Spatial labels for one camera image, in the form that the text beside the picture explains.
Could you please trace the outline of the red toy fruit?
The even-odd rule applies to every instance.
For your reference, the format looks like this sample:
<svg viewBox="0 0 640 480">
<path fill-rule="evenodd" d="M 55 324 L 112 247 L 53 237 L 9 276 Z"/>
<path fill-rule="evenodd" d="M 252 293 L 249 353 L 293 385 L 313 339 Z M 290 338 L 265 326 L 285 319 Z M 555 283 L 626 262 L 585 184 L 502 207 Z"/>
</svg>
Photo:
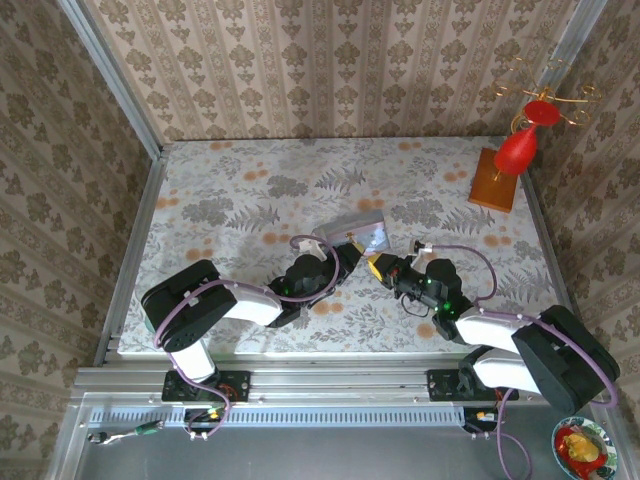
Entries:
<svg viewBox="0 0 640 480">
<path fill-rule="evenodd" d="M 592 441 L 589 436 L 587 436 L 599 448 L 599 457 L 595 461 L 589 463 L 581 463 L 571 460 L 569 458 L 568 452 L 566 451 L 566 448 L 563 445 L 564 436 L 571 433 L 582 433 L 587 436 L 582 430 L 577 429 L 576 427 L 561 427 L 558 430 L 554 440 L 556 452 L 558 453 L 559 457 L 566 462 L 569 469 L 581 480 L 589 480 L 589 475 L 591 473 L 605 466 L 608 460 L 608 455 L 604 451 L 602 451 L 600 447 L 594 441 Z"/>
</svg>

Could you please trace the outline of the patterned ceramic bowl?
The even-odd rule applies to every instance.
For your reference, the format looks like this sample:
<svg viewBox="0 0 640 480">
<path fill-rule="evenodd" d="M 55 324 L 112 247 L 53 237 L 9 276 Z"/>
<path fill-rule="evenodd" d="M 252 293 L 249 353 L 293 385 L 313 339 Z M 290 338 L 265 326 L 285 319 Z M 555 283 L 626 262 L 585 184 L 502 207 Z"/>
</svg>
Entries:
<svg viewBox="0 0 640 480">
<path fill-rule="evenodd" d="M 572 480 L 581 480 L 576 474 L 574 474 L 566 464 L 564 460 L 562 460 L 558 453 L 556 452 L 556 448 L 554 446 L 555 436 L 558 430 L 561 427 L 576 427 L 577 429 L 582 430 L 587 436 L 594 441 L 602 451 L 604 451 L 608 455 L 608 460 L 604 467 L 599 468 L 595 472 L 589 475 L 589 480 L 614 480 L 617 470 L 618 470 L 618 453 L 614 442 L 611 436 L 606 432 L 606 430 L 594 422 L 593 420 L 587 419 L 585 417 L 573 416 L 567 417 L 561 420 L 554 428 L 553 433 L 551 434 L 551 446 L 552 452 L 561 469 L 572 479 Z"/>
</svg>

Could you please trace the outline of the pink blue printed box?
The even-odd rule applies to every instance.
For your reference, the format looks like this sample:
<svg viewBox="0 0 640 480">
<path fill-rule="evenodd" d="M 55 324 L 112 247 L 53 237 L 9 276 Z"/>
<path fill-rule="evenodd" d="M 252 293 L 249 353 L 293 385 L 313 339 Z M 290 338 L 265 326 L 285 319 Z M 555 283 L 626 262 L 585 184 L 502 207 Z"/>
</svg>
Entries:
<svg viewBox="0 0 640 480">
<path fill-rule="evenodd" d="M 384 215 L 380 209 L 336 218 L 316 227 L 313 235 L 334 247 L 350 242 L 359 243 L 365 248 L 365 256 L 390 248 Z"/>
</svg>

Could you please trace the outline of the floral print tablecloth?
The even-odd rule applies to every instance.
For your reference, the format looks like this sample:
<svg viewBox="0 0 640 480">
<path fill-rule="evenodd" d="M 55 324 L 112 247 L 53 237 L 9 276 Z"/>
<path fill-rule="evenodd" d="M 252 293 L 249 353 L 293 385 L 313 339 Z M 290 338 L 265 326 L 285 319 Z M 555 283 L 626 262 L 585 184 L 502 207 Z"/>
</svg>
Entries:
<svg viewBox="0 0 640 480">
<path fill-rule="evenodd" d="M 380 209 L 390 251 L 418 239 L 451 260 L 463 293 L 489 310 L 535 315 L 557 303 L 527 198 L 510 213 L 472 204 L 479 155 L 495 137 L 184 142 L 169 152 L 118 344 L 154 352 L 142 296 L 199 260 L 261 286 L 293 263 L 290 239 Z"/>
</svg>

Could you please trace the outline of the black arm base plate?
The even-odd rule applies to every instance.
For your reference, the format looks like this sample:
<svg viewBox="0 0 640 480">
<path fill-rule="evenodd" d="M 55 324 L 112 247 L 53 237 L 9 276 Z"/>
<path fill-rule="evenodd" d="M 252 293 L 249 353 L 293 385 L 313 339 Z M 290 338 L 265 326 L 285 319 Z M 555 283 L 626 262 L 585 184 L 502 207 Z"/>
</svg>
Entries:
<svg viewBox="0 0 640 480">
<path fill-rule="evenodd" d="M 496 401 L 507 389 L 490 388 L 482 384 L 473 373 L 459 369 L 431 369 L 426 372 L 428 394 L 431 401 Z"/>
<path fill-rule="evenodd" d="M 213 387 L 227 396 L 231 402 L 247 402 L 251 373 L 249 371 L 217 371 L 203 385 Z M 175 370 L 166 373 L 162 389 L 163 402 L 218 402 L 222 399 L 208 390 L 186 383 Z"/>
</svg>

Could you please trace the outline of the red plastic goblet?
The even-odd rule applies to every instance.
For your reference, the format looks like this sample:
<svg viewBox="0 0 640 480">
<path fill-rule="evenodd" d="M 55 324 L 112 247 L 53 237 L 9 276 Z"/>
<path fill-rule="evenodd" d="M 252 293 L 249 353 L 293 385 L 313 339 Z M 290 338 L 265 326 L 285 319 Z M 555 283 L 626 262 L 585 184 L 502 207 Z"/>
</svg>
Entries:
<svg viewBox="0 0 640 480">
<path fill-rule="evenodd" d="M 544 100 L 527 103 L 514 119 L 512 134 L 495 154 L 496 169 L 513 176 L 524 173 L 537 152 L 537 128 L 552 127 L 559 120 L 560 111 L 554 104 Z"/>
</svg>

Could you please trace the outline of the orange wooden stand base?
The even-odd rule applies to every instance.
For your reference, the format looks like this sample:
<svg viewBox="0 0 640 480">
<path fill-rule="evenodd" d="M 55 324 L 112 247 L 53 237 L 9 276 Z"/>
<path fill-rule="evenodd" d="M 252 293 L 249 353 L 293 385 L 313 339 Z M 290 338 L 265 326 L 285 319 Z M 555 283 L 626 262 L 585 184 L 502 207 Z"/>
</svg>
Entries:
<svg viewBox="0 0 640 480">
<path fill-rule="evenodd" d="M 518 179 L 500 172 L 494 164 L 496 150 L 481 150 L 468 201 L 476 205 L 510 213 Z"/>
</svg>

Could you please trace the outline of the yellow toy fruit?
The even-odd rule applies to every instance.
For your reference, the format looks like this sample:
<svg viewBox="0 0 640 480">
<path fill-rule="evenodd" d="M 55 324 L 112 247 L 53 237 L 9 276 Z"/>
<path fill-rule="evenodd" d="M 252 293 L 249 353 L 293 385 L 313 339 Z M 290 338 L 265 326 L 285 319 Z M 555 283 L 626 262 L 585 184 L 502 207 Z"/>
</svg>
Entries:
<svg viewBox="0 0 640 480">
<path fill-rule="evenodd" d="M 565 435 L 563 445 L 568 452 L 569 458 L 576 462 L 593 462 L 600 455 L 599 448 L 582 433 Z"/>
</svg>

